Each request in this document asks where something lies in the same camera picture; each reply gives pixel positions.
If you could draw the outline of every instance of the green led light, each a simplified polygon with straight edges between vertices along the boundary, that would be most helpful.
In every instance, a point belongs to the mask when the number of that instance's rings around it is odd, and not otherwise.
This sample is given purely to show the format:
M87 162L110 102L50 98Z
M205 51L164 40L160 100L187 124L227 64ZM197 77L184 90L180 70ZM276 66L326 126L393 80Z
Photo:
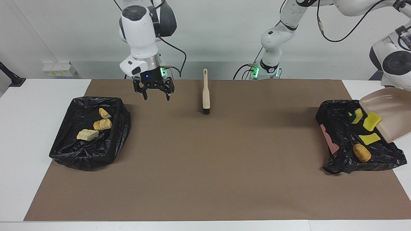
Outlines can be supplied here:
M258 78L258 72L260 71L260 68L257 65L254 65L252 68L252 74L251 76L256 79Z
M279 79L280 76L281 76L281 73L282 73L282 69L281 69L281 68L278 68L278 69L277 69L277 72L275 73L275 78L276 78L276 79Z
M160 68L161 70L161 76L166 77L167 76L167 70L165 70L164 68Z

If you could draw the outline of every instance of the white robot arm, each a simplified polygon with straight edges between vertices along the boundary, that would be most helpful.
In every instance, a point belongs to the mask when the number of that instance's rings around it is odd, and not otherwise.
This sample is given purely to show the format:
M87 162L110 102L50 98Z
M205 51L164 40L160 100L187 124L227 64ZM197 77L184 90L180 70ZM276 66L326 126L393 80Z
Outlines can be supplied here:
M120 68L134 77L134 90L143 94L145 100L147 89L159 89L170 100L174 84L170 77L162 76L156 42L158 37L171 36L177 23L165 0L154 0L152 4L152 7L131 5L122 11L119 34L130 46L131 54L120 63Z
M280 46L294 37L298 23L305 11L310 6L317 7L317 1L318 0L287 0L280 14L280 22L261 36L261 44L265 51L263 58L257 63L260 68L257 78L267 79L274 77L282 55ZM319 1L320 6L334 4L345 16L358 16L371 10L390 6L411 18L410 0ZM401 27L402 34L404 34L402 37L399 36L401 32L399 32L399 34L398 32L393 32L381 41L375 43L372 47L370 52L371 60L379 70L384 72L382 82L385 85L392 85L404 89L411 88L411 74L408 74L411 71L411 52L409 52L411 50L411 35L408 38L406 36L410 26L411 23L408 23L404 28Z

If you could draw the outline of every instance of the wooden brush handle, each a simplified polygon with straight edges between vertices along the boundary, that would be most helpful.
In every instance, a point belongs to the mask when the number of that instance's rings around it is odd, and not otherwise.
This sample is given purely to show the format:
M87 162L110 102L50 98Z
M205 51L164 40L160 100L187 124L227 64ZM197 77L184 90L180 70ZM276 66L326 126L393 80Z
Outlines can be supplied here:
M210 91L208 90L208 70L203 70L203 109L210 109Z

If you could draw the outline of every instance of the brush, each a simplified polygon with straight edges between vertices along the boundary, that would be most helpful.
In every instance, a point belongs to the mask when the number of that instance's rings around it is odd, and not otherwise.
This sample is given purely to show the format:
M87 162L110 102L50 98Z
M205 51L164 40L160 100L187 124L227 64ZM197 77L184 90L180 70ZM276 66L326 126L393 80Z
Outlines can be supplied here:
M210 91L208 90L208 70L203 70L203 114L210 114Z

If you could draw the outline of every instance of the bread piece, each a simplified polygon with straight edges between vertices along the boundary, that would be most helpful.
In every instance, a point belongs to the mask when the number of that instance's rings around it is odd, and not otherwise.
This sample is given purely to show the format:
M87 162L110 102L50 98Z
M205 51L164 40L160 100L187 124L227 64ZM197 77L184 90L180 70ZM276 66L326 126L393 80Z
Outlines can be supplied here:
M355 144L353 146L353 151L361 162L367 162L371 159L371 153L362 144Z
M103 120L99 120L94 122L93 127L95 130L106 130L106 129L110 129L112 126L111 121L109 119L103 119Z
M111 118L111 115L104 108L99 108L99 114L103 119Z
M91 141L98 136L99 136L99 131L83 129L77 134L77 139Z

